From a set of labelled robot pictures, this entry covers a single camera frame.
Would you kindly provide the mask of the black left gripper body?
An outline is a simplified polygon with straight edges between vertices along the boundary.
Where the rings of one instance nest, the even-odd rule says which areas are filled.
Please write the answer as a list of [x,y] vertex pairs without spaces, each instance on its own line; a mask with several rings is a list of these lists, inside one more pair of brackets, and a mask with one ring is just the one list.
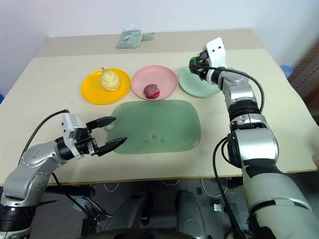
[[91,130],[88,127],[83,128],[80,137],[76,140],[75,146],[78,152],[100,156],[99,147],[95,138],[91,136]]

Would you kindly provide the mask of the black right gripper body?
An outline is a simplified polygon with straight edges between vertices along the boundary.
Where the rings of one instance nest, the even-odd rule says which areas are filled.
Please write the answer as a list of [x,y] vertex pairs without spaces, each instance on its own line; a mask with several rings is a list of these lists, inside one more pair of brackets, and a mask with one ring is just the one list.
[[209,63],[209,54],[207,50],[204,50],[199,53],[198,56],[195,57],[194,64],[196,67],[210,67]]

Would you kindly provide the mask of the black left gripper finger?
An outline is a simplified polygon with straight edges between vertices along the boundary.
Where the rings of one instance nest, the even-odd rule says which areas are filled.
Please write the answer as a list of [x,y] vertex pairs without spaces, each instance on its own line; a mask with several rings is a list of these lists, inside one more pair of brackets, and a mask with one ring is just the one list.
[[86,126],[89,130],[94,130],[96,128],[105,127],[111,124],[115,120],[116,120],[116,117],[102,117],[102,118],[95,119],[93,121],[86,123]]
[[121,138],[116,138],[111,141],[108,141],[105,143],[105,145],[97,147],[95,150],[95,154],[98,156],[102,156],[104,154],[107,154],[116,148],[118,148],[120,145],[122,145],[125,141],[127,140],[127,137],[121,137]]

